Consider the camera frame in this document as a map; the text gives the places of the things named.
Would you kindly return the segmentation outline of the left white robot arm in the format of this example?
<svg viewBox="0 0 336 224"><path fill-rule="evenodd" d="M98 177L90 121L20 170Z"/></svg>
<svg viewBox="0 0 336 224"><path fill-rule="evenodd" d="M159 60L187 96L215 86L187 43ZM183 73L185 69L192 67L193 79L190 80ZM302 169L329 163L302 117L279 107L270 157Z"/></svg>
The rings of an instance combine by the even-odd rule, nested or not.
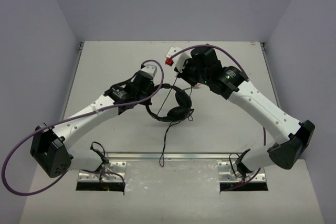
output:
<svg viewBox="0 0 336 224"><path fill-rule="evenodd" d="M102 122L116 117L154 92L153 76L138 71L125 87L111 86L95 102L74 114L68 122L36 127L30 153L50 178L67 170L97 171L107 158L91 149L75 151L73 146Z"/></svg>

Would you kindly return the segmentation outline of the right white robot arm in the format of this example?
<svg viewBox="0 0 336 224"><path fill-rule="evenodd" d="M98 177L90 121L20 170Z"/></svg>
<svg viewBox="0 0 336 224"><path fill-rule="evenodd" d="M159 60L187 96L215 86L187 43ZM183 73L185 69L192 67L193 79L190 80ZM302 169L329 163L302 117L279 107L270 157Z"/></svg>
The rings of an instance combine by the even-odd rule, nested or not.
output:
<svg viewBox="0 0 336 224"><path fill-rule="evenodd" d="M246 177L255 170L277 165L291 169L308 147L315 125L299 121L267 99L234 66L224 67L214 46L196 46L188 56L182 52L172 56L177 76L194 86L204 84L209 89L240 107L256 120L273 138L271 144L244 151L235 161L237 171Z"/></svg>

